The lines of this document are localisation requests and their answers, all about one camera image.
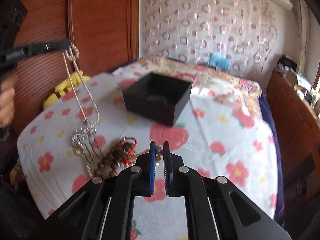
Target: yellow plush toy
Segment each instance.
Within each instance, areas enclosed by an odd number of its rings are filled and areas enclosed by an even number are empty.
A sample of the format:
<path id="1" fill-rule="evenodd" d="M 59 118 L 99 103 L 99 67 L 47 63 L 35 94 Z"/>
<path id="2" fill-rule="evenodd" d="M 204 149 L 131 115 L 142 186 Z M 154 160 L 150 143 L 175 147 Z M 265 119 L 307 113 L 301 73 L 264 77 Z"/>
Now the yellow plush toy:
<path id="1" fill-rule="evenodd" d="M 87 82 L 90 77 L 89 76 L 83 76 L 82 70 L 80 70 L 80 74 L 84 80 L 84 82 Z M 71 81 L 74 87 L 81 84 L 81 79 L 77 72 L 73 72 L 71 75 Z M 43 103 L 43 109 L 47 109 L 49 106 L 51 106 L 55 101 L 58 101 L 59 98 L 63 97 L 66 93 L 72 91 L 72 87 L 70 84 L 69 79 L 65 79 L 63 82 L 61 82 L 58 86 L 56 86 L 53 91 L 49 93 L 49 96 L 46 101 Z"/>

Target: white wall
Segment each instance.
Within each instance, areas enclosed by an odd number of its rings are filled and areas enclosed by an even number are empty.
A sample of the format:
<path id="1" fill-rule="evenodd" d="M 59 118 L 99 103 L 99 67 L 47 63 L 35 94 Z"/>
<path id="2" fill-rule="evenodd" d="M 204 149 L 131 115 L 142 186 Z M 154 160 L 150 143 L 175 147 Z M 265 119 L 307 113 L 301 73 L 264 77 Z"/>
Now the white wall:
<path id="1" fill-rule="evenodd" d="M 267 88 L 272 70 L 281 55 L 289 55 L 297 61 L 300 52 L 299 28 L 293 11 L 286 11 L 273 2 L 270 2 L 270 10 L 275 14 L 277 38 L 262 71 L 260 85 L 263 90 Z"/>
<path id="2" fill-rule="evenodd" d="M 320 61 L 320 26 L 309 9 L 309 43 L 306 54 L 305 77 L 313 85 Z"/>

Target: open black box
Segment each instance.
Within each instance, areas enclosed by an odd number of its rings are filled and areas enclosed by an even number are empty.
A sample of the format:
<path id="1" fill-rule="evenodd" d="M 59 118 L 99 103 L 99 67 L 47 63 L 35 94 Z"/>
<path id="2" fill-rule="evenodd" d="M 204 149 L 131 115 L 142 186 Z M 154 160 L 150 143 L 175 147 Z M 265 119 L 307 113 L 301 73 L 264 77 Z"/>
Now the open black box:
<path id="1" fill-rule="evenodd" d="M 149 73 L 122 94 L 128 111 L 173 126 L 190 98 L 191 88 L 191 82 Z"/>

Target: bed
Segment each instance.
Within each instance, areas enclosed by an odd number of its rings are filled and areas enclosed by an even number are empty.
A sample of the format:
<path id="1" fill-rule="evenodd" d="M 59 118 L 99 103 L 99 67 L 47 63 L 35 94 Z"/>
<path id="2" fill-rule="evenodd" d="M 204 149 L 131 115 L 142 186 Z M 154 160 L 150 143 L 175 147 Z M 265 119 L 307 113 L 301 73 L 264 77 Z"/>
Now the bed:
<path id="1" fill-rule="evenodd" d="M 172 128 L 125 110 L 121 88 L 150 71 L 184 79 L 196 77 L 190 100 Z M 228 177 L 274 218 L 278 184 L 281 189 L 281 165 L 276 136 L 263 120 L 264 111 L 261 116 L 263 109 L 260 110 L 257 96 L 261 90 L 255 82 L 199 65 L 153 57 L 122 66 L 112 74 L 94 76 L 87 84 L 100 110 L 97 137 L 103 151 L 110 141 L 123 136 L 138 140 L 137 152 L 148 149 L 150 140 L 157 144 L 168 140 L 171 152 L 181 155 L 187 166 L 202 176 Z M 76 90 L 93 121 L 95 112 L 84 88 Z M 237 95 L 231 104 L 230 100 L 221 100 L 230 91 Z M 44 218 L 89 180 L 85 162 L 73 154 L 71 144 L 75 130 L 81 127 L 80 120 L 74 95 L 69 93 L 34 119 L 18 139 L 23 172 Z M 165 196 L 163 162 L 156 168 L 155 194 L 136 199 L 133 219 L 133 235 L 137 239 L 175 240 L 188 236 L 184 199 Z"/>

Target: wooden dresser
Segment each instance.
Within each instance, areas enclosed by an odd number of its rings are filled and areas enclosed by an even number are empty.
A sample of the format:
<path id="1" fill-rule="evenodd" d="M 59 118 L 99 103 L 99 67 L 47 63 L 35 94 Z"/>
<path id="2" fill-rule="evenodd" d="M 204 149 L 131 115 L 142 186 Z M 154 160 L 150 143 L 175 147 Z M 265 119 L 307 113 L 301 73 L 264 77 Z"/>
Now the wooden dresser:
<path id="1" fill-rule="evenodd" d="M 296 206 L 320 190 L 320 126 L 307 101 L 275 71 L 266 94 L 281 151 L 286 207 Z"/>

